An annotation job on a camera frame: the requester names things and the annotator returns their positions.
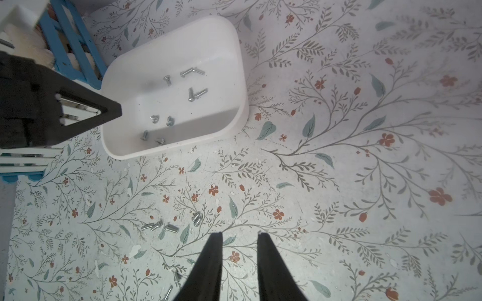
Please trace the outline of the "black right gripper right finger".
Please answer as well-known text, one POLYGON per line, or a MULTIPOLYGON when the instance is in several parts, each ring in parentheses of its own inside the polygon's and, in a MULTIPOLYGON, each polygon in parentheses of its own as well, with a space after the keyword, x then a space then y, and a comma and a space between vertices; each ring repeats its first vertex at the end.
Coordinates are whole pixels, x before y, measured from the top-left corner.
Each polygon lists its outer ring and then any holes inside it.
POLYGON ((268 233, 258 235, 257 269, 260 300, 307 300, 268 233))

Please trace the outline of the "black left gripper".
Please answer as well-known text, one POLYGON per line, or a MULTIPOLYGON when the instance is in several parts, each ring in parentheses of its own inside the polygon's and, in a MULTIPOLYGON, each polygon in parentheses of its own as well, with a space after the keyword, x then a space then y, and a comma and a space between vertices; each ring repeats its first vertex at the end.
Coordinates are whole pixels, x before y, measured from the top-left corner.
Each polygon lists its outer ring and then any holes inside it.
POLYGON ((60 144, 120 118, 121 104, 34 60, 1 52, 1 148, 60 144))

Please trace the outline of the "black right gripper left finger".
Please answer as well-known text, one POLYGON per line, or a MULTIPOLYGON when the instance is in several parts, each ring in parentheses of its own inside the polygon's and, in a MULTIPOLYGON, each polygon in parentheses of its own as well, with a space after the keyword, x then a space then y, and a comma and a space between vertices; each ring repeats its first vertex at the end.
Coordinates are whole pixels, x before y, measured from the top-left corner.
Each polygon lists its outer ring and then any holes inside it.
POLYGON ((212 233, 174 300, 219 300, 222 278, 222 233, 212 233))

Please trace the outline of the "white plastic storage box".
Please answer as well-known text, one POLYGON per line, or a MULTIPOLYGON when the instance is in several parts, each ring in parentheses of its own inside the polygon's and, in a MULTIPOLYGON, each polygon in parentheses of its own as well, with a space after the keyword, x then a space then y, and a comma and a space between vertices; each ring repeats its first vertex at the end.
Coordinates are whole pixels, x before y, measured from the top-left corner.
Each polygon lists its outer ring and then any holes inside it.
POLYGON ((249 101, 244 64, 234 25, 206 16, 116 58, 108 67, 101 94, 121 104, 122 116, 100 128, 102 144, 119 160, 148 156, 192 144, 231 137, 244 127, 249 101), (197 67, 182 78, 180 73, 197 67), (164 77, 171 77, 169 87, 164 77), (189 102, 194 94, 208 89, 189 102), (153 124, 150 117, 159 115, 153 124), (175 125, 167 127, 167 117, 175 125), (143 132, 149 140, 141 140, 143 132), (163 138, 165 145, 158 145, 163 138))

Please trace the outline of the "white slatted blue basket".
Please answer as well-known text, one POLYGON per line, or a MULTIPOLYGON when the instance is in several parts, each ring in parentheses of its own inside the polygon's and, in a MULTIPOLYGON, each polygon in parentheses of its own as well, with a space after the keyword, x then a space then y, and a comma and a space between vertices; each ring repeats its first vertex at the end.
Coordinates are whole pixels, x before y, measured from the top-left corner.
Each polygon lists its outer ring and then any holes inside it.
MULTIPOLYGON (((55 57, 55 79, 69 79, 100 93, 107 65, 80 13, 70 1, 2 1, 1 33, 7 25, 36 30, 55 57)), ((1 52, 13 45, 1 39, 1 52)), ((1 148, 1 179, 14 183, 20 176, 40 180, 68 140, 44 147, 1 148)))

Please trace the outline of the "beige plush cloth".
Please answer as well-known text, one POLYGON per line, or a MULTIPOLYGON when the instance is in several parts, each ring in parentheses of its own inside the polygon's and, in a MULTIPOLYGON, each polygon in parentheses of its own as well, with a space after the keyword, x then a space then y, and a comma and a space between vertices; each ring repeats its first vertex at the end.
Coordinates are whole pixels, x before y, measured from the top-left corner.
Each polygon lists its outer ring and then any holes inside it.
POLYGON ((32 59, 36 64, 53 69, 55 57, 48 49, 44 38, 36 30, 24 30, 14 25, 7 25, 1 33, 1 39, 13 45, 6 47, 4 51, 10 51, 12 55, 32 59))

